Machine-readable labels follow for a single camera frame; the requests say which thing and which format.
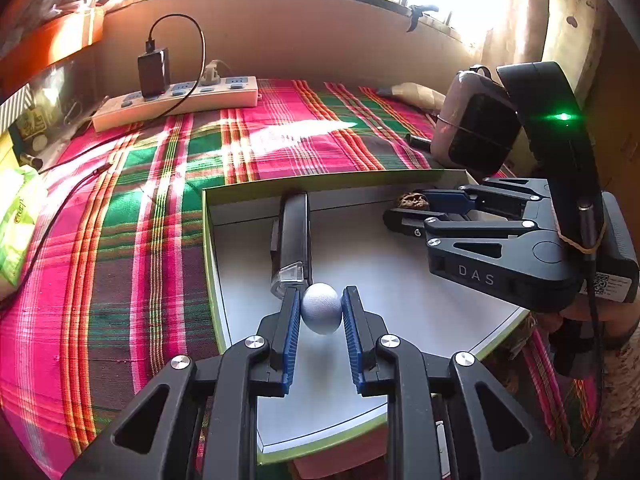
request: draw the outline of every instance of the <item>green plastic bag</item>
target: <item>green plastic bag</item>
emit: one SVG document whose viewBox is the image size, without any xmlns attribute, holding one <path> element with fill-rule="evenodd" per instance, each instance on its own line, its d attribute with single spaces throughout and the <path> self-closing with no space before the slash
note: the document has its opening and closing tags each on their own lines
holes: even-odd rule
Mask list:
<svg viewBox="0 0 640 480">
<path fill-rule="evenodd" d="M 0 173 L 0 300 L 14 292 L 47 197 L 42 177 L 31 166 Z"/>
</svg>

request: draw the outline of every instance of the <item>transparent plastic cap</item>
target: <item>transparent plastic cap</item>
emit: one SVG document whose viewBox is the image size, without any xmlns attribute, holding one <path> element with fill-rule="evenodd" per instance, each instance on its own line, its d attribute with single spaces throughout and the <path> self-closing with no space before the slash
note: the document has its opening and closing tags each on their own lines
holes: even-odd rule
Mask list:
<svg viewBox="0 0 640 480">
<path fill-rule="evenodd" d="M 276 298 L 284 298 L 287 287 L 294 286 L 301 292 L 306 289 L 305 269 L 302 262 L 295 262 L 281 268 L 271 279 L 271 293 Z"/>
</svg>

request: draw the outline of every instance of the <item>white ball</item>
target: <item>white ball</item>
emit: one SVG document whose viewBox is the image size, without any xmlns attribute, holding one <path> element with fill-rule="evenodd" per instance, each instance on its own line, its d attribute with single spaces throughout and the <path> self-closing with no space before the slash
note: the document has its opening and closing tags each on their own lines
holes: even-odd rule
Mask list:
<svg viewBox="0 0 640 480">
<path fill-rule="evenodd" d="M 317 334 L 327 335 L 335 332 L 342 322 L 340 298 L 326 283 L 314 283 L 302 298 L 300 316 Z"/>
</svg>

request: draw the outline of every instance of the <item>black power adapter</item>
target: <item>black power adapter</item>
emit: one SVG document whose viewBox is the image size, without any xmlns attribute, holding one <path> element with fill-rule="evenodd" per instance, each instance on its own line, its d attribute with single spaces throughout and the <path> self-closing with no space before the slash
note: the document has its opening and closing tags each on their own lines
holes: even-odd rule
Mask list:
<svg viewBox="0 0 640 480">
<path fill-rule="evenodd" d="M 145 51 L 138 56 L 138 78 L 140 91 L 148 98 L 163 94 L 169 88 L 169 49 L 156 50 L 156 42 L 148 40 Z"/>
</svg>

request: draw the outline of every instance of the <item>power strip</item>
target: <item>power strip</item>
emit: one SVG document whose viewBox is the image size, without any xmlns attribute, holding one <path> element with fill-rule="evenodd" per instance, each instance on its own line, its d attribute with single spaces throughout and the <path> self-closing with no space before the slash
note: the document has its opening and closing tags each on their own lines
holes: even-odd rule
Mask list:
<svg viewBox="0 0 640 480">
<path fill-rule="evenodd" d="M 193 84 L 194 81 L 173 84 L 165 93 L 156 97 L 145 98 L 141 92 L 134 92 L 109 99 L 92 117 L 95 131 L 102 132 L 115 126 L 158 117 L 182 99 Z M 258 85 L 255 77 L 225 77 L 217 84 L 198 86 L 170 115 L 220 108 L 247 108 L 257 104 Z"/>
</svg>

